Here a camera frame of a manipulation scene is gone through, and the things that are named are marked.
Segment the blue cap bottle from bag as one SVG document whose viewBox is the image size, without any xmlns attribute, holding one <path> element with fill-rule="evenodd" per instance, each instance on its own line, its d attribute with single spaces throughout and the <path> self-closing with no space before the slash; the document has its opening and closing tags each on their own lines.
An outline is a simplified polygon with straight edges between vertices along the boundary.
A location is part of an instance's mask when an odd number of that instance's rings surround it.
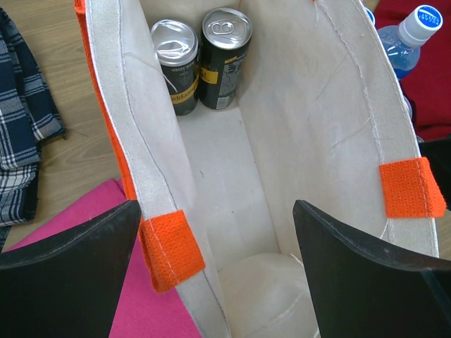
<svg viewBox="0 0 451 338">
<path fill-rule="evenodd" d="M 421 47 L 443 26 L 441 12 L 430 5 L 417 6 L 398 25 L 377 29 L 388 60 L 400 81 L 413 71 Z"/>
</svg>

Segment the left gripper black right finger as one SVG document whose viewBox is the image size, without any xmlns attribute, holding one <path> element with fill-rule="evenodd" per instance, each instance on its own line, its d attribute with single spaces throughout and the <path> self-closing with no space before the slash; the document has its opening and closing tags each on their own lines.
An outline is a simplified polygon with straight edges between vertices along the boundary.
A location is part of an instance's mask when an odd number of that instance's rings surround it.
<svg viewBox="0 0 451 338">
<path fill-rule="evenodd" d="M 449 337 L 450 261 L 403 249 L 298 200 L 293 208 L 322 337 Z"/>
</svg>

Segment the beige canvas bag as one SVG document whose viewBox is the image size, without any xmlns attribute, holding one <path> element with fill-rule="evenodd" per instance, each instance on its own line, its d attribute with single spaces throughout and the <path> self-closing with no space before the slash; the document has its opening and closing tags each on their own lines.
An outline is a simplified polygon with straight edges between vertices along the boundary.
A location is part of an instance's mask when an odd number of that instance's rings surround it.
<svg viewBox="0 0 451 338">
<path fill-rule="evenodd" d="M 154 290 L 201 337 L 322 337 L 293 208 L 439 258 L 445 201 L 360 1 L 76 1 Z M 229 107 L 177 116 L 151 37 L 215 8 L 252 24 Z"/>
</svg>

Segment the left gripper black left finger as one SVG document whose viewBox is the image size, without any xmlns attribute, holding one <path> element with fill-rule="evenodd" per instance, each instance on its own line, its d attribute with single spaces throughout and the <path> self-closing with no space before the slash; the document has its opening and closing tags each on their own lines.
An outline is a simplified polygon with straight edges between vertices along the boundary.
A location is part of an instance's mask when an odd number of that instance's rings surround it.
<svg viewBox="0 0 451 338">
<path fill-rule="evenodd" d="M 141 210 L 126 201 L 1 254 L 2 337 L 108 337 Z"/>
</svg>

